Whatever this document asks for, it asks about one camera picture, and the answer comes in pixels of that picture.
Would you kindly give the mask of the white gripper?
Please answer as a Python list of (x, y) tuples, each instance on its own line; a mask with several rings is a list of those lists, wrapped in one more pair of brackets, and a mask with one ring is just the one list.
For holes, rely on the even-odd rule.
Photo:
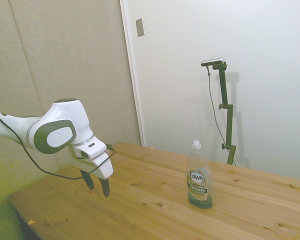
[(110, 195), (110, 183), (108, 178), (113, 174), (113, 166), (105, 144), (69, 145), (69, 151), (74, 158), (72, 164), (80, 169), (82, 178), (90, 190), (95, 188), (94, 182), (89, 174), (99, 177), (103, 195)]

